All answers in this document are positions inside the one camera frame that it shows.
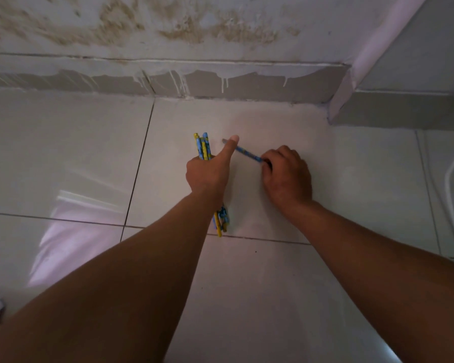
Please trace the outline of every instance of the fingernail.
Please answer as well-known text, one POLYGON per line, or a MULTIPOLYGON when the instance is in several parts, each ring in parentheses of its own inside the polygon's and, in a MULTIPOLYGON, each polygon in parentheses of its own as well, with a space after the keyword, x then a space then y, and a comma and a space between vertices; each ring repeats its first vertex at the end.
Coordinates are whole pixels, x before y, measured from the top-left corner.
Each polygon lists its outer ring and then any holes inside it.
POLYGON ((239 142, 239 135, 232 135, 229 140, 234 140, 236 143, 239 142))

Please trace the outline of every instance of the right hand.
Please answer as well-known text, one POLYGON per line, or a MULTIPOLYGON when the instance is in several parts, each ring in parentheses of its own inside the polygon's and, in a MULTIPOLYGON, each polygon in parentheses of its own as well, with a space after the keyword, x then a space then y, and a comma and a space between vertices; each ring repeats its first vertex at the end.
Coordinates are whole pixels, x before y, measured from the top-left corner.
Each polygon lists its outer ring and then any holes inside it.
POLYGON ((271 170, 266 162, 262 163, 264 189, 286 218, 300 206, 312 203, 311 174, 296 150, 283 145, 278 150, 268 150, 261 158, 272 164, 271 170))

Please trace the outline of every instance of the white tile floor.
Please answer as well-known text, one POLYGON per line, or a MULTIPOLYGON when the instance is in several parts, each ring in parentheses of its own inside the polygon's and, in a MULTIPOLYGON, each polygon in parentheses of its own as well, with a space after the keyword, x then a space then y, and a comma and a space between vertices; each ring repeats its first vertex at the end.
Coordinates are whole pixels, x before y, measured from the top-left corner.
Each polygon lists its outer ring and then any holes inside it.
MULTIPOLYGON (((209 133, 214 153, 231 134, 257 154, 291 145, 308 161, 326 207, 454 257, 425 175, 430 164, 440 186, 454 133, 418 133, 418 145, 410 130, 330 127, 312 105, 156 99, 152 106, 140 97, 0 90, 0 296, 9 314, 186 195, 194 132, 209 133)), ((234 153, 231 173, 230 237, 207 237, 167 361, 396 361, 269 204, 258 165, 234 153)))

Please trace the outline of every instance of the finger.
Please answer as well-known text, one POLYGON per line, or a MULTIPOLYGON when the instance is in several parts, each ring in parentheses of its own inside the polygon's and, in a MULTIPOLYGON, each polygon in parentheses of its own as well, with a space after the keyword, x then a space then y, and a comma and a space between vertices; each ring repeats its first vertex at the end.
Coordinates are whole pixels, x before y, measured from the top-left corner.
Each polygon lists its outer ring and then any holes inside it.
POLYGON ((299 153, 296 150, 291 150, 294 156, 296 157, 297 160, 301 160, 301 157, 299 156, 299 153))
POLYGON ((262 162, 261 164, 261 170, 262 170, 262 181, 266 183, 271 179, 272 176, 272 170, 269 168, 269 164, 266 162, 262 162))
POLYGON ((239 143, 239 136, 238 135, 232 135, 229 140, 225 143, 224 148, 222 151, 217 155, 217 157, 223 158, 223 159, 228 159, 230 162, 230 157, 235 151, 235 148, 237 147, 237 144, 239 143))
POLYGON ((278 151, 274 149, 270 149, 264 154, 261 155, 261 158, 264 160, 268 160, 271 162, 272 166, 274 167, 275 165, 279 165, 282 160, 284 160, 284 157, 279 153, 278 151))
POLYGON ((280 152, 283 157, 285 157, 287 160, 289 160, 292 164, 296 164, 296 156, 292 152, 292 150, 289 148, 287 145, 280 146, 279 149, 277 150, 280 152))

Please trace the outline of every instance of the left hand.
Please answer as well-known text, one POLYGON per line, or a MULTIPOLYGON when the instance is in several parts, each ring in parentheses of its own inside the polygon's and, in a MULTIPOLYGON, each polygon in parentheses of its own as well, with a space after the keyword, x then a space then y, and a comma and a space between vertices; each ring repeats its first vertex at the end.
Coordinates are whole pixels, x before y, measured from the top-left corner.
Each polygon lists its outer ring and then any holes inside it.
POLYGON ((217 209, 224 201, 224 191, 229 181, 230 158, 238 142, 239 137, 232 135, 222 151, 214 158, 206 161, 195 157, 187 163, 185 176, 192 192, 210 192, 217 209))

